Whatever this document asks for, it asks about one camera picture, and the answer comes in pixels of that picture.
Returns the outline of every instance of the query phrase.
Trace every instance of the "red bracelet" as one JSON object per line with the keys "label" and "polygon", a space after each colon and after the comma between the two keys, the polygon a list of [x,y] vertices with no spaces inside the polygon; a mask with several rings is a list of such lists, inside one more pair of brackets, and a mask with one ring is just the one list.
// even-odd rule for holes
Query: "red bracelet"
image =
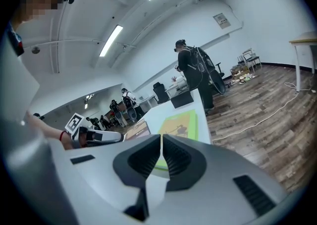
{"label": "red bracelet", "polygon": [[59,140],[60,140],[60,141],[61,141],[61,138],[62,138],[62,136],[63,136],[63,134],[64,134],[65,132],[66,132],[66,131],[61,132],[60,137],[59,137]]}

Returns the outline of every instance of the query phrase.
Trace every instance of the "wooden floor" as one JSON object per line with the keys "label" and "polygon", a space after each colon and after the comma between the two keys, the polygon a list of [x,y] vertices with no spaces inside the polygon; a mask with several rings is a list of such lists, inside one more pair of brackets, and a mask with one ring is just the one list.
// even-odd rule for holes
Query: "wooden floor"
{"label": "wooden floor", "polygon": [[[302,89],[309,88],[312,74],[301,71]],[[276,115],[267,118],[296,95],[284,82],[296,83],[295,70],[267,66],[256,78],[235,84],[225,95],[214,96],[215,109],[207,116],[213,143],[233,150],[275,177],[288,191],[305,185],[317,160],[317,94],[301,91]],[[317,79],[312,79],[317,90]]]}

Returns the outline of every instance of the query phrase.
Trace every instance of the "ceiling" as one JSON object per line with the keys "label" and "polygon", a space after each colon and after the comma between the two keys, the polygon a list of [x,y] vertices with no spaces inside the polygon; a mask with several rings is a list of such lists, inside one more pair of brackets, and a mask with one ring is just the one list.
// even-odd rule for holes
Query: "ceiling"
{"label": "ceiling", "polygon": [[[58,10],[22,24],[23,62],[41,79],[43,72],[59,74],[72,67],[116,67],[138,43],[182,5],[199,0],[75,0]],[[123,27],[105,57],[99,54],[116,25]],[[41,51],[32,54],[38,45]]]}

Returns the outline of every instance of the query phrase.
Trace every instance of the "person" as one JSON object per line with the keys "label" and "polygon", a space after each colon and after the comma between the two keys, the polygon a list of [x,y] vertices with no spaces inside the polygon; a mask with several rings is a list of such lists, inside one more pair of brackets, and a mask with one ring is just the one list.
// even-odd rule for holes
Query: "person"
{"label": "person", "polygon": [[103,115],[100,116],[100,123],[106,130],[110,128],[110,123],[104,118]]}
{"label": "person", "polygon": [[[16,33],[17,28],[24,22],[46,10],[57,9],[63,0],[20,0],[11,20],[8,22],[0,44],[0,88],[5,90],[1,97],[1,118],[7,121],[26,122],[29,126],[41,129],[47,138],[59,139],[65,149],[72,149],[71,136],[64,131],[52,128],[40,118],[31,115],[27,110],[35,96],[39,83],[34,79],[23,64],[21,56],[24,53],[21,37]],[[23,100],[12,100],[12,97]],[[82,146],[85,145],[85,135],[80,136]]]}
{"label": "person", "polygon": [[93,126],[95,126],[97,128],[97,130],[101,131],[101,128],[98,125],[98,123],[99,123],[98,118],[96,118],[96,117],[95,118],[86,117],[86,120],[89,121],[91,124],[93,124]]}
{"label": "person", "polygon": [[118,103],[115,100],[111,101],[109,108],[114,113],[115,118],[118,120],[118,122],[120,123],[122,127],[125,127],[128,125],[127,121],[125,120],[125,118],[123,117],[121,113],[121,109],[119,108]]}
{"label": "person", "polygon": [[137,120],[139,121],[145,115],[145,113],[142,110],[141,106],[136,102],[137,98],[130,91],[128,91],[126,88],[121,89],[121,92],[122,92],[123,103],[125,104],[125,102],[124,102],[125,97],[131,101],[131,104],[132,104],[132,106],[135,109],[135,112],[137,114]]}
{"label": "person", "polygon": [[206,59],[210,58],[200,48],[188,47],[185,40],[178,40],[175,43],[175,52],[178,52],[178,66],[176,70],[183,72],[190,91],[198,88],[204,109],[206,112],[214,108],[211,88],[209,86],[210,76],[201,54]]}

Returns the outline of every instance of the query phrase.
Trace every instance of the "white cable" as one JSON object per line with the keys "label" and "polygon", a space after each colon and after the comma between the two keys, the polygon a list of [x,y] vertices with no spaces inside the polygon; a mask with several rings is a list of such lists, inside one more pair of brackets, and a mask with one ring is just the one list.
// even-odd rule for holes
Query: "white cable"
{"label": "white cable", "polygon": [[[311,76],[311,78],[309,79],[309,86],[310,86],[309,89],[301,89],[300,91],[309,91],[309,90],[312,89],[312,83],[311,83],[311,81],[312,81],[313,76],[314,76],[314,74],[313,74],[313,75]],[[287,87],[290,87],[290,88],[296,88],[296,85],[293,84],[293,83],[285,82],[284,85],[287,86]],[[230,137],[230,136],[232,136],[232,135],[236,135],[236,134],[242,133],[242,132],[244,132],[244,131],[246,131],[246,130],[252,128],[252,127],[255,127],[255,126],[261,124],[262,122],[268,120],[270,117],[274,116],[274,115],[275,115],[276,113],[278,113],[281,109],[285,108],[285,106],[286,106],[288,103],[290,103],[291,101],[293,101],[293,100],[298,96],[298,94],[299,94],[299,92],[298,92],[291,100],[287,101],[286,104],[285,104],[283,107],[279,108],[279,109],[278,109],[276,112],[274,112],[271,116],[268,116],[267,118],[263,119],[263,120],[260,121],[259,123],[255,124],[255,125],[252,125],[252,126],[250,126],[250,127],[248,127],[248,128],[245,128],[244,130],[242,130],[242,131],[240,131],[240,132],[231,133],[231,134],[229,134],[228,136],[225,136],[225,137],[223,137],[223,138],[214,139],[213,141],[226,139],[226,138],[228,138],[228,137]]]}

